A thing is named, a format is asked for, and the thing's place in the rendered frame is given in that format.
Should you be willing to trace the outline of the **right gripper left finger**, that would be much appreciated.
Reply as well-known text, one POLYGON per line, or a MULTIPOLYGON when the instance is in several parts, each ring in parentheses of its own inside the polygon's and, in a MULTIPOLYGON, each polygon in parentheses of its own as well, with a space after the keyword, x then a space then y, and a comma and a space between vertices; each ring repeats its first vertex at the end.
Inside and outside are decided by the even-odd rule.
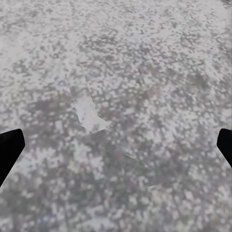
POLYGON ((0 186, 25 148, 21 129, 0 134, 0 186))

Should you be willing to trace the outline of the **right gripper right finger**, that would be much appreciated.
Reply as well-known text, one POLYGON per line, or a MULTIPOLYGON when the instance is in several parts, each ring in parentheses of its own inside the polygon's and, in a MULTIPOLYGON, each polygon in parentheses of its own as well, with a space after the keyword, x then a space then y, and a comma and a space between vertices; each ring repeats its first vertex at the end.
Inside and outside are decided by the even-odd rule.
POLYGON ((217 139, 217 147, 232 166, 232 130, 222 128, 217 139))

